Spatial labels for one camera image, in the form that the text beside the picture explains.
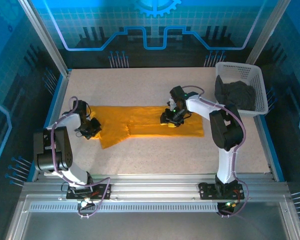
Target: yellow cloth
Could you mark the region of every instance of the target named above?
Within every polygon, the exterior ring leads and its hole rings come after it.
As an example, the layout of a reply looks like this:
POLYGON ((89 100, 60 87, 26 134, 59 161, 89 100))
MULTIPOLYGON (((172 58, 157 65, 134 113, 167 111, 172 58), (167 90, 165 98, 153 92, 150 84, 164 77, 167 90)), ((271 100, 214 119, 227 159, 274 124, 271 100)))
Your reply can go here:
POLYGON ((160 125, 166 106, 91 106, 91 118, 101 123, 99 138, 103 149, 129 137, 203 137, 202 117, 193 113, 180 127, 160 125))

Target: laundry basket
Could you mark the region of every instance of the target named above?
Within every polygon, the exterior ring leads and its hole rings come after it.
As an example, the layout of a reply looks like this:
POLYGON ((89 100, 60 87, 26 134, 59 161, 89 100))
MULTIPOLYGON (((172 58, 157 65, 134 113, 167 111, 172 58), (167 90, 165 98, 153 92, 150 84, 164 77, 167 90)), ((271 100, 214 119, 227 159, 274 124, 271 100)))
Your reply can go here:
POLYGON ((240 110, 238 112, 241 117, 254 117, 266 114, 268 112, 268 101, 265 89, 264 78, 261 69, 258 66, 222 61, 215 65, 215 76, 220 75, 223 83, 233 83, 242 81, 250 85, 255 90, 255 110, 240 110))

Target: white table surface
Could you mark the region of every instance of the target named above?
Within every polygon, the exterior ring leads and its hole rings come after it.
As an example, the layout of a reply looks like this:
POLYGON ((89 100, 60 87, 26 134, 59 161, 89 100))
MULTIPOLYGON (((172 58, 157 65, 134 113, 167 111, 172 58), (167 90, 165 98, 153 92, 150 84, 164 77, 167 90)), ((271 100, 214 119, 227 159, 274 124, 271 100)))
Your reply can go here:
MULTIPOLYGON (((215 101, 215 71, 214 67, 74 69, 61 112, 69 110, 72 96, 90 106, 164 106, 170 90, 178 85, 200 86, 204 97, 215 101)), ((236 171, 269 172, 254 119, 242 121, 247 137, 239 150, 236 171)), ((101 148, 98 139, 73 135, 73 160, 91 174, 216 173, 218 148, 209 121, 204 119, 203 126, 204 137, 129 138, 107 149, 101 148)))

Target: gear logo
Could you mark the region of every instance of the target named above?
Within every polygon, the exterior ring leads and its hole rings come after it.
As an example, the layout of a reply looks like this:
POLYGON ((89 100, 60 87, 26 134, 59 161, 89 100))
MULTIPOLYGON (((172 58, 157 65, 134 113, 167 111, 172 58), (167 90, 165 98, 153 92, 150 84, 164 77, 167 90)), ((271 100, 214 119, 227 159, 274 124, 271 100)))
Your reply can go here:
POLYGON ((163 17, 164 14, 170 14, 170 10, 175 10, 180 3, 181 0, 135 0, 133 4, 140 14, 156 18, 158 15, 163 17))
POLYGON ((19 16, 20 5, 18 0, 0 0, 0 16, 11 24, 19 16))

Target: black cloth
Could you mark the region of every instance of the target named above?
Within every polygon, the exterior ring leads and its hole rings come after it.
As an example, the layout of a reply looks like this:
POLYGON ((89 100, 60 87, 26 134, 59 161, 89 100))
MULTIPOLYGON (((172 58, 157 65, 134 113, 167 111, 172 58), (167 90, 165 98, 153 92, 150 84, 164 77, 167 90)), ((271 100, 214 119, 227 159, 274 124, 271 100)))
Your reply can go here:
POLYGON ((240 110, 255 110, 256 91, 243 81, 223 83, 218 75, 215 80, 214 96, 220 104, 234 104, 240 110))

